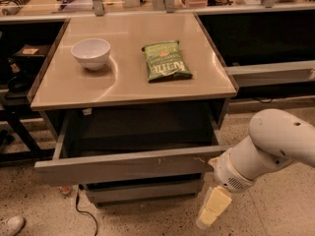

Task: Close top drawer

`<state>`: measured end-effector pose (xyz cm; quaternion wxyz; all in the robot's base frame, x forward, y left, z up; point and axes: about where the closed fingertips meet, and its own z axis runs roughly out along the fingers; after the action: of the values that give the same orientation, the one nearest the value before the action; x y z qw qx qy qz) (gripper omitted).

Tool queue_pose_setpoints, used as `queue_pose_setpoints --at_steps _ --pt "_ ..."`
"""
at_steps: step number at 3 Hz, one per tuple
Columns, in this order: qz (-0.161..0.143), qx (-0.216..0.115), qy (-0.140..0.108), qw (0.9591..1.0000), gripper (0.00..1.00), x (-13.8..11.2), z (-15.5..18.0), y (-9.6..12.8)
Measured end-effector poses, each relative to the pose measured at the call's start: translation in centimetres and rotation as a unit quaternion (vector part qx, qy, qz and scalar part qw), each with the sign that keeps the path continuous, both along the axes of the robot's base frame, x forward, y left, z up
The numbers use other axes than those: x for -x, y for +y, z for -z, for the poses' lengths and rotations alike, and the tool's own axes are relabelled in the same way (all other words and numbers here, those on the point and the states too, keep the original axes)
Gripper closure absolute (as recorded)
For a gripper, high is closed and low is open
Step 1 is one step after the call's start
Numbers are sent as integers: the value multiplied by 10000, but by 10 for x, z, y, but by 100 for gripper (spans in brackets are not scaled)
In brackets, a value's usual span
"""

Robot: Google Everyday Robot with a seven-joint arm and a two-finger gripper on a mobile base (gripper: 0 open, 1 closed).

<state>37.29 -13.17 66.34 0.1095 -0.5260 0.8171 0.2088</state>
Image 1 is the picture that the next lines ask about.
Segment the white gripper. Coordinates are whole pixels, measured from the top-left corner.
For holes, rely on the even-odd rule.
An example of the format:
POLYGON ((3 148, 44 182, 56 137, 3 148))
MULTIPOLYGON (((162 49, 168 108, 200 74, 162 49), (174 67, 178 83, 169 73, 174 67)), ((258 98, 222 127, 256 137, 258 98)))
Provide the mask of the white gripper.
POLYGON ((231 204, 231 193, 241 193, 254 185, 253 180, 242 176, 232 163, 231 148, 209 160, 214 168, 219 186, 210 188, 200 208, 196 224, 201 229, 209 228, 231 204))

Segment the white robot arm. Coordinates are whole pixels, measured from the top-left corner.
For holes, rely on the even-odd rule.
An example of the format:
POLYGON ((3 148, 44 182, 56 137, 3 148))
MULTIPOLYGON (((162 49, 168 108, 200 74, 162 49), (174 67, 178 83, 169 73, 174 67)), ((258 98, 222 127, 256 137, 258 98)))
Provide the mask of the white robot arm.
POLYGON ((248 190, 258 178, 295 161, 315 167, 315 127, 283 110, 256 113, 248 136, 209 161, 217 185, 205 196, 197 226, 209 228, 228 208, 233 193, 248 190))

